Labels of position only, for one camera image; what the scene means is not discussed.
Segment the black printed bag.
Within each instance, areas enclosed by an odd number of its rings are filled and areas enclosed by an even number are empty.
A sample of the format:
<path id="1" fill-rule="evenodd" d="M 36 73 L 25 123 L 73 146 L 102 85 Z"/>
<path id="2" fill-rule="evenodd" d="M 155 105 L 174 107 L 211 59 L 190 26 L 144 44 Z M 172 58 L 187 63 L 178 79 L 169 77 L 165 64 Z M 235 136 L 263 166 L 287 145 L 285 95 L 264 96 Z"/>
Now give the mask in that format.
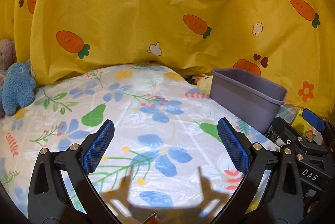
<path id="1" fill-rule="evenodd" d="M 268 138 L 271 142 L 273 142 L 275 145 L 281 147 L 285 143 L 284 141 L 280 138 L 279 134 L 275 130 L 275 126 L 277 125 L 278 118 L 274 118 L 273 121 L 271 122 L 268 130 L 264 133 L 264 136 Z"/>

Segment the yellow green box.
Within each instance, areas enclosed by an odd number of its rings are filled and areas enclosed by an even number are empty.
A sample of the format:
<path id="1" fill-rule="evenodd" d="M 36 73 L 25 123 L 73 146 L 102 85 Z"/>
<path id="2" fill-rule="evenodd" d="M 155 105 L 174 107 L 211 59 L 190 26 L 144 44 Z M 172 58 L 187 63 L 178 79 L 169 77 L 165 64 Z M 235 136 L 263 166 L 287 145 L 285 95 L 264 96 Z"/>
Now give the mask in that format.
<path id="1" fill-rule="evenodd" d="M 323 144 L 323 138 L 319 131 L 317 131 L 313 126 L 309 124 L 305 119 L 303 119 L 304 108 L 299 107 L 291 126 L 308 142 L 316 143 L 318 145 Z"/>

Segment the grey plastic bin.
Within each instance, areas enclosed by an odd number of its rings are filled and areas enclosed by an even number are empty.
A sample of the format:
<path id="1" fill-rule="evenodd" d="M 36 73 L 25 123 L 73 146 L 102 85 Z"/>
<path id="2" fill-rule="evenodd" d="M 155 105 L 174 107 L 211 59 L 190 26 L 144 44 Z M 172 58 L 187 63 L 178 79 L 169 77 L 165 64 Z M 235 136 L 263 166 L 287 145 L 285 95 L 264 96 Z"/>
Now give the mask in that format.
<path id="1" fill-rule="evenodd" d="M 287 89 L 249 71 L 214 69 L 210 98 L 261 134 L 285 103 Z"/>

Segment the yellow plush toy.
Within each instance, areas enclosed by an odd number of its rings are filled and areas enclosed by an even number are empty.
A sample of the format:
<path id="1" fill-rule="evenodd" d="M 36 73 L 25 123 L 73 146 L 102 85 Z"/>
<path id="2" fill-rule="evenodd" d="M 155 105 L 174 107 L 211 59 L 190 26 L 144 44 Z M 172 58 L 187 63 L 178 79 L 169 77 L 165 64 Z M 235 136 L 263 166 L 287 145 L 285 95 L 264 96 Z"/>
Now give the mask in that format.
<path id="1" fill-rule="evenodd" d="M 206 96 L 210 96 L 211 92 L 211 85 L 212 85 L 212 78 L 213 76 L 203 76 L 199 79 L 196 84 L 198 91 L 203 93 Z"/>

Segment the blue plush monster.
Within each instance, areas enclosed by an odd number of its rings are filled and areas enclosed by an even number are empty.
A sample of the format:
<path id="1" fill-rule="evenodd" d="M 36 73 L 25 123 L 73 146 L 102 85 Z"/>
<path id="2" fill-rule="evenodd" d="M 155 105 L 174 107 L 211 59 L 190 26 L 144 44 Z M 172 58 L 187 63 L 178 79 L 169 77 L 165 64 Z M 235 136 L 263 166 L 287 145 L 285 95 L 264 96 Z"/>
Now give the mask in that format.
<path id="1" fill-rule="evenodd" d="M 13 116 L 18 109 L 29 106 L 35 100 L 35 88 L 30 60 L 12 64 L 1 86 L 1 102 L 5 115 Z"/>

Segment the yellow carrot print curtain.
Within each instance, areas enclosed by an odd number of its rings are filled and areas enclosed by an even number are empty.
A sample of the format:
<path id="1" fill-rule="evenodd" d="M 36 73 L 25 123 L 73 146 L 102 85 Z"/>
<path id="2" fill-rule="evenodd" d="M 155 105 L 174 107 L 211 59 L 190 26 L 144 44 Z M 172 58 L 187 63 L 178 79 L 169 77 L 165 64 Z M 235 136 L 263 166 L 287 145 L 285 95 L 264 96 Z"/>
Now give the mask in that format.
<path id="1" fill-rule="evenodd" d="M 183 76 L 237 67 L 334 110 L 334 0 L 1 0 L 1 38 L 39 85 L 147 61 Z"/>

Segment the floral white bed sheet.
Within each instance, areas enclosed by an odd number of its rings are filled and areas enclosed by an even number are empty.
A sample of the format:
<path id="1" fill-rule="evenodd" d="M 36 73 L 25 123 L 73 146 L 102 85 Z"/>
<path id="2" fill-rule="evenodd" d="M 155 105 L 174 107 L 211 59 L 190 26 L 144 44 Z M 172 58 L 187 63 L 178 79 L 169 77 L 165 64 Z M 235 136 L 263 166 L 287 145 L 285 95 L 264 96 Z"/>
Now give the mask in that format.
<path id="1" fill-rule="evenodd" d="M 243 177 L 218 137 L 223 117 L 251 142 L 277 148 L 167 67 L 87 72 L 38 89 L 31 105 L 1 120 L 1 183 L 26 213 L 40 150 L 66 150 L 112 120 L 114 138 L 89 178 L 119 219 L 141 223 L 156 211 L 162 223 L 209 223 Z"/>

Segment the purple teddy bear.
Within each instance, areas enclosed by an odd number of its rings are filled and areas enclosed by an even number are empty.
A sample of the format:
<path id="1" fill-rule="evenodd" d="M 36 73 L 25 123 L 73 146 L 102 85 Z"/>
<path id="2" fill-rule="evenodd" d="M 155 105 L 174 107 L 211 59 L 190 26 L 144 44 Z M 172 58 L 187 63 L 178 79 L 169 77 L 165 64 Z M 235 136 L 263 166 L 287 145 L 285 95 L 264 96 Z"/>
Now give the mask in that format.
<path id="1" fill-rule="evenodd" d="M 9 67 L 17 61 L 15 53 L 15 44 L 9 39 L 2 39 L 0 41 L 0 55 L 1 55 L 1 91 L 5 82 L 5 77 Z"/>

